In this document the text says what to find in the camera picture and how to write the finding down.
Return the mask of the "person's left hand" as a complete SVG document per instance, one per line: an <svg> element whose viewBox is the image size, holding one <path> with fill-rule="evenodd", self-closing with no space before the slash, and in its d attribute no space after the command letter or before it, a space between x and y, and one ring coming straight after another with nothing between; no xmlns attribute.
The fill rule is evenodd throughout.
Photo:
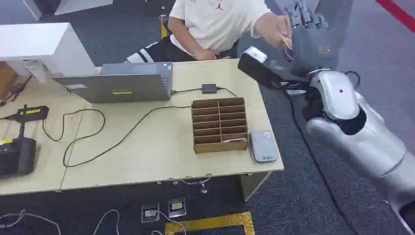
<svg viewBox="0 0 415 235"><path fill-rule="evenodd" d="M288 16L268 12L257 20L254 27L268 44L292 48L291 23Z"/></svg>

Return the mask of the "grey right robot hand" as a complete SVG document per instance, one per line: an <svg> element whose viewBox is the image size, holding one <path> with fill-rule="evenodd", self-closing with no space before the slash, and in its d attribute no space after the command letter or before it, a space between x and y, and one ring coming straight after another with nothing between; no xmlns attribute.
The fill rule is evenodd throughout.
<svg viewBox="0 0 415 235"><path fill-rule="evenodd" d="M316 70L336 68L339 46L324 16L312 12L302 0L296 0L287 11L292 27L290 72L306 76Z"/></svg>

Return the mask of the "person's right hand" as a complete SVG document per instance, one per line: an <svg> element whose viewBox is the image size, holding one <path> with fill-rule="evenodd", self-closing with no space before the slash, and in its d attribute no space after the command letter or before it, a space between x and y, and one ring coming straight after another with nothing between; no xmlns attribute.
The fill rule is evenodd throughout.
<svg viewBox="0 0 415 235"><path fill-rule="evenodd" d="M194 52L195 58L199 61L203 60L215 60L220 57L220 53L211 49L199 49Z"/></svg>

